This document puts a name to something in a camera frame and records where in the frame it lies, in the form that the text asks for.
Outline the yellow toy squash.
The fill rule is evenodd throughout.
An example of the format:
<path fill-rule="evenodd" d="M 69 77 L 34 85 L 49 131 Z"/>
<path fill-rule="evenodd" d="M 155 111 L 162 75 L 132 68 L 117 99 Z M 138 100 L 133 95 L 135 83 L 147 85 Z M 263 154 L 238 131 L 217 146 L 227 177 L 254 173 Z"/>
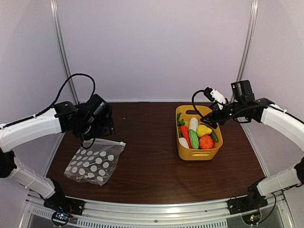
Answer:
<path fill-rule="evenodd" d="M 212 133 L 212 129 L 205 125 L 199 125 L 196 129 L 196 134 L 198 137 L 210 135 L 211 133 Z"/>

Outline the white toy radish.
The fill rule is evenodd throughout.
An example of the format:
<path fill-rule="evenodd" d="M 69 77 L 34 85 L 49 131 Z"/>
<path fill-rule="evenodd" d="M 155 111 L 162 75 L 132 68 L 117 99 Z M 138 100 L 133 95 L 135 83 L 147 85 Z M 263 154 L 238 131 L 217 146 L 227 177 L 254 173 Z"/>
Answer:
<path fill-rule="evenodd" d="M 194 132 L 196 132 L 198 125 L 199 125 L 198 119 L 195 118 L 195 117 L 193 117 L 193 118 L 191 118 L 190 121 L 189 121 L 188 129 L 189 129 L 189 130 L 193 130 Z"/>

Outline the light green toy gourd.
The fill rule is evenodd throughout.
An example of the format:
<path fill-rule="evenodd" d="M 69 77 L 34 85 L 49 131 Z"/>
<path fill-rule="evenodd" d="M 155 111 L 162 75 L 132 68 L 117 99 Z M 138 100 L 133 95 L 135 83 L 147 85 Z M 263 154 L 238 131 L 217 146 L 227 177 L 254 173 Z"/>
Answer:
<path fill-rule="evenodd" d="M 192 129 L 189 129 L 188 134 L 189 134 L 189 140 L 190 140 L 192 149 L 195 149 L 195 150 L 198 149 L 200 144 L 199 144 L 199 139 L 198 139 L 196 132 Z"/>

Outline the orange toy carrot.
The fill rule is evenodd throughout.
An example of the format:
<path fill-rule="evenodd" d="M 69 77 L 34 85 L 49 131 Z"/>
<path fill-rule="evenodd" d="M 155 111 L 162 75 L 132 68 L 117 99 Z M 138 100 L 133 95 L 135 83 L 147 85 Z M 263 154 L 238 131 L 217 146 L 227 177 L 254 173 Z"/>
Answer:
<path fill-rule="evenodd" d="M 181 119 L 181 113 L 177 113 L 177 127 L 178 127 L 178 137 L 184 137 L 189 145 L 189 149 L 192 149 L 190 140 L 189 140 L 189 134 L 188 134 L 188 128 L 185 125 L 184 119 Z"/>

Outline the yellow plastic basket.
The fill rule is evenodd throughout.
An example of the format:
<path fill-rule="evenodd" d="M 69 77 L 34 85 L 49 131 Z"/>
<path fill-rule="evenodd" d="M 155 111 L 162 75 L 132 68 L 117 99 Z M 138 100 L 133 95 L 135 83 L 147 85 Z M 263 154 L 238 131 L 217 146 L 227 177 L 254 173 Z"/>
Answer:
<path fill-rule="evenodd" d="M 215 155 L 217 154 L 218 150 L 221 148 L 223 144 L 223 138 L 221 134 L 221 130 L 218 124 L 217 129 L 212 130 L 215 131 L 217 137 L 218 137 L 218 142 L 214 142 L 214 147 L 212 149 L 205 149 L 202 150 L 200 148 L 198 149 L 187 149 L 184 148 L 180 143 L 179 143 L 179 137 L 178 137 L 178 127 L 177 127 L 177 113 L 181 113 L 181 119 L 184 119 L 185 125 L 188 128 L 189 126 L 189 121 L 191 118 L 195 117 L 199 121 L 199 125 L 204 125 L 200 119 L 201 119 L 201 114 L 203 116 L 209 114 L 211 110 L 206 107 L 206 106 L 201 106 L 198 105 L 196 109 L 193 108 L 192 105 L 181 105 L 176 108 L 175 115 L 176 115 L 176 139 L 177 139 L 177 148 L 178 148 L 178 154 L 179 157 L 185 161 L 208 161 L 212 160 Z"/>

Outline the dotted clear zip bag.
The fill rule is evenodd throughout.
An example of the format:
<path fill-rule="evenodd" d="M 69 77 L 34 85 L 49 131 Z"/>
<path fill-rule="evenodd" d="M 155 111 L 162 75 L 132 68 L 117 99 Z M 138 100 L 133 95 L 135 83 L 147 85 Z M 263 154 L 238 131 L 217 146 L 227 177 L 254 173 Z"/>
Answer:
<path fill-rule="evenodd" d="M 106 139 L 86 141 L 67 165 L 64 176 L 78 183 L 103 186 L 116 169 L 125 146 L 124 142 Z"/>

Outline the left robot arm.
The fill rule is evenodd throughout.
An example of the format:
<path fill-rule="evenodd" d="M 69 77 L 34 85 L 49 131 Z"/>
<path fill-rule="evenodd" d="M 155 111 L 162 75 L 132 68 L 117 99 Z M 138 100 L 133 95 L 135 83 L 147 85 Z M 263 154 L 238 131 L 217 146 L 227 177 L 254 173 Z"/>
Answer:
<path fill-rule="evenodd" d="M 14 149 L 36 139 L 72 132 L 81 142 L 114 134 L 112 107 L 99 95 L 81 104 L 54 103 L 40 114 L 0 126 L 0 176 L 37 192 L 58 211 L 68 207 L 68 200 L 53 180 L 36 174 L 14 154 Z"/>

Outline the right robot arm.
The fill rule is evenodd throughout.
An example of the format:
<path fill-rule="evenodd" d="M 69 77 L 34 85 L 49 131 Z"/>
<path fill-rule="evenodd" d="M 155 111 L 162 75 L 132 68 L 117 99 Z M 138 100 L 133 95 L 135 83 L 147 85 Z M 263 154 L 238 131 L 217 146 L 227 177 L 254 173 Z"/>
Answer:
<path fill-rule="evenodd" d="M 252 120 L 281 133 L 300 149 L 304 148 L 304 123 L 302 120 L 280 108 L 267 98 L 256 99 L 249 80 L 231 84 L 233 102 L 229 102 L 219 91 L 206 87 L 203 94 L 212 102 L 209 114 L 201 114 L 203 123 L 212 127 L 225 124 L 230 119 L 245 118 L 245 123 Z M 304 184 L 304 161 L 300 160 L 292 167 L 271 177 L 266 177 L 248 189 L 248 196 L 243 204 L 246 209 L 254 209 L 266 195 L 279 190 L 300 187 Z"/>

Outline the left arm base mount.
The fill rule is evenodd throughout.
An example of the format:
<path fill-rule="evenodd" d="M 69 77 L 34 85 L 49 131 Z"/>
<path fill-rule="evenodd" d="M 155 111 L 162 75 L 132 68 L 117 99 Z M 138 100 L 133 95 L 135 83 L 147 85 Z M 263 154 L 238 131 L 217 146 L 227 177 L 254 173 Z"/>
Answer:
<path fill-rule="evenodd" d="M 68 215 L 82 215 L 85 202 L 83 200 L 65 197 L 63 200 L 60 199 L 45 199 L 44 207 L 50 208 L 56 212 L 64 212 Z"/>

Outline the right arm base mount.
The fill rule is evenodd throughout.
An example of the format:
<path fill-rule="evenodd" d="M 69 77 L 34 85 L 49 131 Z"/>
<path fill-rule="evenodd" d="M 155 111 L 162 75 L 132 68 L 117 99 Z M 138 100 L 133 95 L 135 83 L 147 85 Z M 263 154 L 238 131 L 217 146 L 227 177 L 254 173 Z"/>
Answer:
<path fill-rule="evenodd" d="M 268 202 L 263 197 L 243 196 L 239 198 L 231 197 L 227 204 L 230 214 L 233 215 L 258 210 L 261 207 L 267 206 Z"/>

